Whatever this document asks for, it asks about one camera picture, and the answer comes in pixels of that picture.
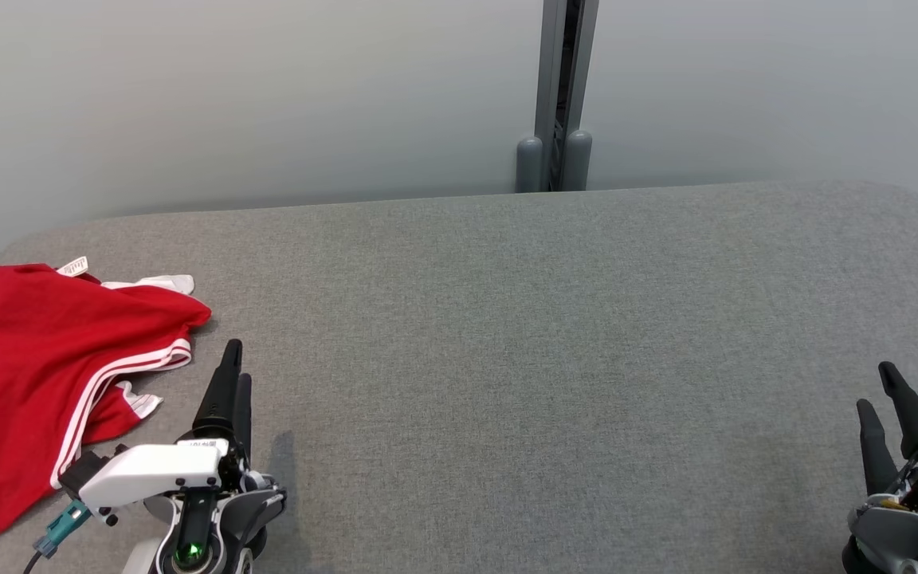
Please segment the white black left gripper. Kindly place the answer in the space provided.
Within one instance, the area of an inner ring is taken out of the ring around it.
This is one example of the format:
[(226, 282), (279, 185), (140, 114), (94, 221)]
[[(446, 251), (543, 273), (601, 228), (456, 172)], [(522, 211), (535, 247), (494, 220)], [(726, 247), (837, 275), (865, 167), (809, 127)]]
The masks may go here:
[(230, 339), (192, 431), (174, 443), (143, 444), (114, 455), (81, 484), (81, 502), (98, 512), (169, 493), (237, 489), (252, 450), (253, 385), (241, 367), (243, 342)]

